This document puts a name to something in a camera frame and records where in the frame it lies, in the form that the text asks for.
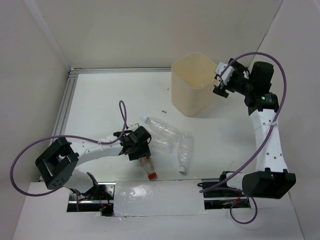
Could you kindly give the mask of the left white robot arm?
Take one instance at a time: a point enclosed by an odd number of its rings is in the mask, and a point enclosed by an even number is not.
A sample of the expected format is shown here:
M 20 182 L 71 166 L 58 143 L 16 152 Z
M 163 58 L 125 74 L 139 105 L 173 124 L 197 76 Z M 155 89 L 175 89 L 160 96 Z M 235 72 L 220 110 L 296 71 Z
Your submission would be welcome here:
M 129 160 L 150 157 L 151 134 L 143 127 L 130 128 L 121 134 L 103 138 L 98 142 L 69 142 L 59 137 L 35 160 L 40 175 L 49 190 L 68 188 L 92 200 L 107 190 L 99 186 L 90 172 L 77 169 L 81 164 L 104 157 L 127 155 Z

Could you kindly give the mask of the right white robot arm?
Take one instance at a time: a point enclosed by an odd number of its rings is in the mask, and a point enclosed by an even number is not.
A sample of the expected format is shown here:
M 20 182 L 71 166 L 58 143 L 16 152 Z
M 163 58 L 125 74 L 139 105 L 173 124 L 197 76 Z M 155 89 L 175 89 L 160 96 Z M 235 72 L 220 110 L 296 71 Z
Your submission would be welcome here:
M 223 62 L 217 65 L 215 79 L 219 84 L 214 87 L 213 93 L 224 98 L 230 92 L 244 96 L 256 147 L 261 151 L 254 156 L 254 172 L 238 173 L 231 179 L 224 179 L 219 182 L 218 190 L 223 196 L 230 196 L 237 189 L 248 197 L 281 199 L 296 183 L 296 176 L 288 171 L 278 121 L 274 119 L 280 109 L 277 95 L 270 91 L 274 67 L 258 61 L 248 70 L 232 59 L 229 63 L 230 66 Z

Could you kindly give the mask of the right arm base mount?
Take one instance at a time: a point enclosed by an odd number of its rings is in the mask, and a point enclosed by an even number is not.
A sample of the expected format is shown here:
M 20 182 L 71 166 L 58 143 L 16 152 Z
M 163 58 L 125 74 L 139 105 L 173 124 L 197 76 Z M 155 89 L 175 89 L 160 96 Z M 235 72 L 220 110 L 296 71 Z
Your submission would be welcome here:
M 233 190 L 218 189 L 203 193 L 205 210 L 230 209 L 232 204 L 237 203 L 234 208 L 250 208 L 251 204 L 247 197 L 241 192 Z

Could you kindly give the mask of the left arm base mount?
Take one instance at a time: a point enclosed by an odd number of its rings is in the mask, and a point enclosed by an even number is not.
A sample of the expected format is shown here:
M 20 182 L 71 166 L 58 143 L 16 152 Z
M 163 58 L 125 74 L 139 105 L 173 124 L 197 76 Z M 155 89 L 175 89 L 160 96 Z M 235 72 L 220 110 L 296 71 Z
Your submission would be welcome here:
M 104 217 L 114 216 L 115 183 L 101 182 L 94 196 L 81 195 L 70 190 L 66 211 L 68 213 L 98 213 Z

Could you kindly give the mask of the red cap labelled bottle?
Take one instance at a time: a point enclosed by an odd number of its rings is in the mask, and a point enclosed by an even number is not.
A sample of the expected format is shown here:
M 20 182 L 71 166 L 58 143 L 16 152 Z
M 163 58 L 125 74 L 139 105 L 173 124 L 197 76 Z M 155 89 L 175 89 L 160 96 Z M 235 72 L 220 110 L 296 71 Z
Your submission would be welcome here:
M 152 161 L 152 158 L 150 156 L 141 157 L 139 159 L 139 163 L 144 169 L 145 173 L 147 174 L 147 177 L 149 180 L 155 180 L 158 176 L 154 169 L 154 164 Z

